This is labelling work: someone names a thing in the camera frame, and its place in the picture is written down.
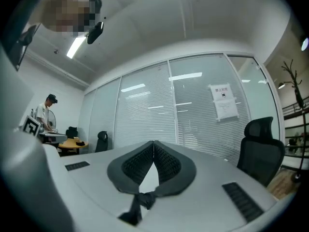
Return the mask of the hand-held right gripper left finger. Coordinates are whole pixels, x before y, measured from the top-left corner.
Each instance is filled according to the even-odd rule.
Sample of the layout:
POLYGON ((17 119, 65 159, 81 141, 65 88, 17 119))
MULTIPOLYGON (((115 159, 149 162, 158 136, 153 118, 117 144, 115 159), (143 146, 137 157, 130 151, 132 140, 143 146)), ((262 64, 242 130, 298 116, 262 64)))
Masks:
POLYGON ((112 160, 107 168, 107 176, 120 192, 138 194, 153 159, 154 142, 148 141, 112 160))

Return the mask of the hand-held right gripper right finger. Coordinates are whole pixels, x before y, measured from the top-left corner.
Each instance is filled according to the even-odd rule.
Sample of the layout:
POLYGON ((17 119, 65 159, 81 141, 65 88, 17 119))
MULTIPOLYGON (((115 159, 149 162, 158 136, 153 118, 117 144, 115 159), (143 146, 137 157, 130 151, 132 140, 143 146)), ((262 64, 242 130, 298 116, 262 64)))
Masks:
POLYGON ((154 191, 156 197, 182 193, 197 174, 197 168, 190 158, 159 141, 154 141, 154 165, 159 181, 154 191))

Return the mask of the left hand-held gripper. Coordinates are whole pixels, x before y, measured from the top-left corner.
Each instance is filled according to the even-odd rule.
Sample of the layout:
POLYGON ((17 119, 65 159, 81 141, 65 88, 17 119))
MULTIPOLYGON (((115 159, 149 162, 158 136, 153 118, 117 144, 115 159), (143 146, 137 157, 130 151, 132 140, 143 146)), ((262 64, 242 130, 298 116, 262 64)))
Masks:
POLYGON ((60 144, 67 140, 67 135, 46 131, 42 123, 30 116, 26 117, 22 131, 38 137, 43 144, 60 144))

